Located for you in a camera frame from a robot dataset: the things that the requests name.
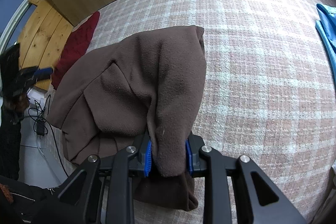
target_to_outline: silver screw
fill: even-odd
[[[211,146],[209,145],[203,145],[202,146],[202,151],[209,153],[212,150]]]
[[[244,163],[248,163],[250,161],[250,157],[247,155],[241,155],[239,158]]]
[[[89,162],[96,162],[98,160],[98,157],[96,155],[91,155],[87,158]]]
[[[137,148],[133,145],[127,146],[126,151],[128,153],[134,153],[137,150]]]

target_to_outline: red cloth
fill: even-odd
[[[93,32],[97,27],[100,17],[99,12],[95,12],[76,31],[72,32],[64,46],[61,57],[51,75],[51,84],[57,90],[59,83],[67,71],[80,59],[90,45]]]

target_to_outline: wooden headboard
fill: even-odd
[[[20,43],[20,68],[53,67],[59,59],[73,26],[47,0],[29,0],[36,5],[17,39]],[[40,81],[39,88],[48,90],[50,80]]]

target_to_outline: blue cloth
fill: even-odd
[[[317,4],[316,8],[320,20],[316,21],[315,27],[328,51],[336,82],[336,8],[323,4]]]

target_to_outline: plaid carpet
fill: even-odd
[[[117,0],[100,10],[88,51],[140,31],[204,27],[207,75],[194,133],[224,155],[250,155],[310,221],[336,157],[335,86],[315,30],[318,2],[336,5]],[[203,179],[196,180],[196,196],[199,208],[189,213],[135,202],[136,223],[202,223]]]

